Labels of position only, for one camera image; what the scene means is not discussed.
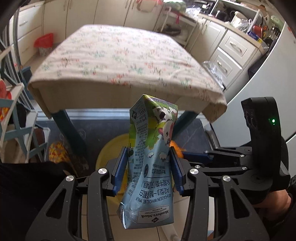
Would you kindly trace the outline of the person's right hand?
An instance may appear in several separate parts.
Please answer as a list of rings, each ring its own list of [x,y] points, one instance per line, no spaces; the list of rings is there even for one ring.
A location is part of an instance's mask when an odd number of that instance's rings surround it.
[[[292,199],[286,190],[269,193],[259,204],[253,205],[262,219],[275,220],[285,214],[292,204]]]

